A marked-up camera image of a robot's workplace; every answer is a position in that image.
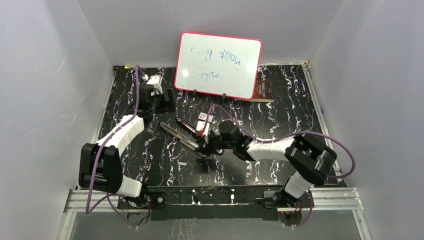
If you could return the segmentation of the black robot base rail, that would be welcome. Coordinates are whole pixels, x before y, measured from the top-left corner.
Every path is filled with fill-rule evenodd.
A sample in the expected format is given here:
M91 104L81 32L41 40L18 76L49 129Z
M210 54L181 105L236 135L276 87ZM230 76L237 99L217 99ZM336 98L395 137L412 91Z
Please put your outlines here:
M294 199L281 185L149 186L139 199L123 197L118 209L151 210L153 221L173 219L279 219L297 223L314 207L311 193Z

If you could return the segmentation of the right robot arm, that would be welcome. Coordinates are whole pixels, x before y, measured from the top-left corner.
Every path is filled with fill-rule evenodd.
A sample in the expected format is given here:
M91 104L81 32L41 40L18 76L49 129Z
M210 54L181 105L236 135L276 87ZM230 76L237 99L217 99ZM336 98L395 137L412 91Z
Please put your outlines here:
M232 150L243 161L282 160L292 165L295 173L281 191L282 202L288 207L295 207L313 187L324 185L337 159L336 152L312 132L281 140L259 139L242 133L230 120L221 122L218 131L200 132L196 151L211 155Z

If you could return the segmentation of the red white staple box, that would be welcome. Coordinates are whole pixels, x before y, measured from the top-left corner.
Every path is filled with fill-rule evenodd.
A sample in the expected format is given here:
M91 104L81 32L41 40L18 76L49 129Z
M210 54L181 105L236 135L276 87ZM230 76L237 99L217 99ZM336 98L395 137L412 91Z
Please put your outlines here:
M214 118L213 115L211 115L211 114L208 115L207 113L204 113L204 112L201 112L198 116L198 119L200 121L209 122L209 123L211 123L213 121L213 118Z

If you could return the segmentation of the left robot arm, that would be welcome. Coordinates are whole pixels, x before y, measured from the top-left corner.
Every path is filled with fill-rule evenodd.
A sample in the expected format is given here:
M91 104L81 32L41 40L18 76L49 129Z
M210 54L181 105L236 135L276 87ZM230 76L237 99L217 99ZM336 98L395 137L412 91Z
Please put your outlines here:
M142 182L125 176L121 157L130 143L140 135L153 120L155 114L175 111L172 89L161 92L153 84L143 84L138 89L136 103L129 108L107 135L95 143L86 143L80 154L79 186L108 194L130 197L137 208L149 203L149 194L143 191Z

